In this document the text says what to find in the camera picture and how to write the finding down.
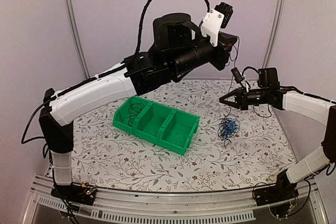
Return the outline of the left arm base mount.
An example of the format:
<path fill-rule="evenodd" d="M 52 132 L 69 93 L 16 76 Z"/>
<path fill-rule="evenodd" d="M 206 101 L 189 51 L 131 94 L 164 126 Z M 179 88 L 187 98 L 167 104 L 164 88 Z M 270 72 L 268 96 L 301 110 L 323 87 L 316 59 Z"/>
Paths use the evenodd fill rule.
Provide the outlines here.
<path fill-rule="evenodd" d="M 97 193 L 97 187 L 84 183 L 81 185 L 71 184 L 61 186 L 54 184 L 51 191 L 53 197 L 57 197 L 66 202 L 75 202 L 79 204 L 92 206 Z"/>

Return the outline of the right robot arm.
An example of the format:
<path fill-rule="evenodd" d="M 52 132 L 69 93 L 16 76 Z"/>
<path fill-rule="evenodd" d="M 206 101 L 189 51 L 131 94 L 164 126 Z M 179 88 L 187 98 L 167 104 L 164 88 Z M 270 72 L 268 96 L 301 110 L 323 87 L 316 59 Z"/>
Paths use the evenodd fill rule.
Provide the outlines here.
<path fill-rule="evenodd" d="M 282 201 L 291 194 L 297 182 L 335 164 L 335 101 L 302 92 L 294 86 L 281 86 L 276 68 L 258 69 L 257 72 L 256 89 L 242 84 L 220 97 L 220 103 L 242 111 L 252 105 L 267 104 L 278 110 L 303 115 L 325 126 L 321 145 L 277 175 L 271 196 L 276 201 Z"/>

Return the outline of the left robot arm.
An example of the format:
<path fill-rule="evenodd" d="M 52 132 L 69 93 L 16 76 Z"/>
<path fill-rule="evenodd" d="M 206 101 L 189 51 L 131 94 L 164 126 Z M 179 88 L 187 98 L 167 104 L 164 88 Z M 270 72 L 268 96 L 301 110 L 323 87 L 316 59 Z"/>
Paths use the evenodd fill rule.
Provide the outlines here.
<path fill-rule="evenodd" d="M 67 200 L 78 195 L 72 184 L 73 121 L 110 102 L 143 95 L 170 82 L 180 82 L 192 70 L 210 63 L 223 70 L 237 41 L 226 34 L 233 7 L 208 8 L 199 25 L 187 13 L 166 14 L 153 21 L 154 42 L 148 51 L 136 48 L 112 68 L 61 91 L 48 89 L 34 111 L 42 139 L 51 152 L 58 192 Z"/>

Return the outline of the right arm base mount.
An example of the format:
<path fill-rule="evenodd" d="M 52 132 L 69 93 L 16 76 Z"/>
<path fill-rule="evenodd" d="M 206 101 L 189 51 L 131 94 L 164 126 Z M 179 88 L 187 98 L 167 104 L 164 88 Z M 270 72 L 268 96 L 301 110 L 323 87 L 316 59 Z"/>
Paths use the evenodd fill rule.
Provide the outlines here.
<path fill-rule="evenodd" d="M 296 186 L 279 189 L 276 185 L 257 183 L 252 190 L 252 197 L 257 206 L 269 206 L 270 213 L 278 218 L 287 218 L 296 206 L 299 192 Z"/>

